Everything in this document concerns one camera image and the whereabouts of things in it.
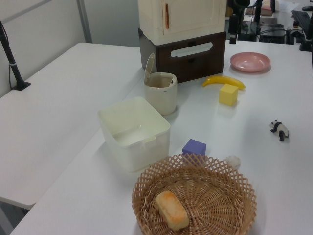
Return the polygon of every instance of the brown drawer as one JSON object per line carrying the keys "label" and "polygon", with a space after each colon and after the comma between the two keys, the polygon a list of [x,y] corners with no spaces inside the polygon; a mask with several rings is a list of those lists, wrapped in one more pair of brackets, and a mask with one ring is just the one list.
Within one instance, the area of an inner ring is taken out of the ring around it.
{"label": "brown drawer", "polygon": [[[156,62],[153,72],[173,73],[178,82],[185,82],[223,72],[226,32],[156,46],[139,29],[142,67],[145,68],[151,53]],[[182,57],[172,57],[173,50],[212,43],[209,51]]]}

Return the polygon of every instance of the cabinet door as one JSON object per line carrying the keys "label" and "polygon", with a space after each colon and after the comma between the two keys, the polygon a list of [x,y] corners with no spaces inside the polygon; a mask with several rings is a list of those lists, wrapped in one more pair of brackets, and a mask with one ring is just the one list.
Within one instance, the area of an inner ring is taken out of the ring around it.
{"label": "cabinet door", "polygon": [[162,0],[164,35],[218,25],[221,2],[221,0]]}

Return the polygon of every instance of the white plastic bin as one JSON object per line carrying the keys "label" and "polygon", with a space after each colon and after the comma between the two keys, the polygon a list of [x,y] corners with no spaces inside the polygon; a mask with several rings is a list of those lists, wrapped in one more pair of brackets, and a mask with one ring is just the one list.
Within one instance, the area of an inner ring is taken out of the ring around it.
{"label": "white plastic bin", "polygon": [[171,125],[144,98],[135,97],[98,111],[110,151],[133,172],[168,156]]}

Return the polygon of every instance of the orange handle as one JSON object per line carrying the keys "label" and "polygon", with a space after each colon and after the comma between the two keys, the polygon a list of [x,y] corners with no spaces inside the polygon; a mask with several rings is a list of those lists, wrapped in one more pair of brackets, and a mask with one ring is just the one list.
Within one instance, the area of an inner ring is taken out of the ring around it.
{"label": "orange handle", "polygon": [[170,28],[170,23],[169,23],[169,13],[168,13],[168,4],[166,3],[165,4],[165,27],[167,28],[167,29],[169,29]]}

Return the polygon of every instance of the panda figurine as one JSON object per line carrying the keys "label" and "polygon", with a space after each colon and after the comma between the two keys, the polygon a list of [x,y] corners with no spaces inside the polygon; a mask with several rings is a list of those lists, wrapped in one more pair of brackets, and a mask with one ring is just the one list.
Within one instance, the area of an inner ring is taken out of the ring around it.
{"label": "panda figurine", "polygon": [[274,132],[278,131],[279,140],[281,142],[284,141],[284,138],[289,138],[289,131],[281,122],[275,120],[270,124],[270,127],[273,128],[273,129],[271,129],[271,132],[274,133]]}

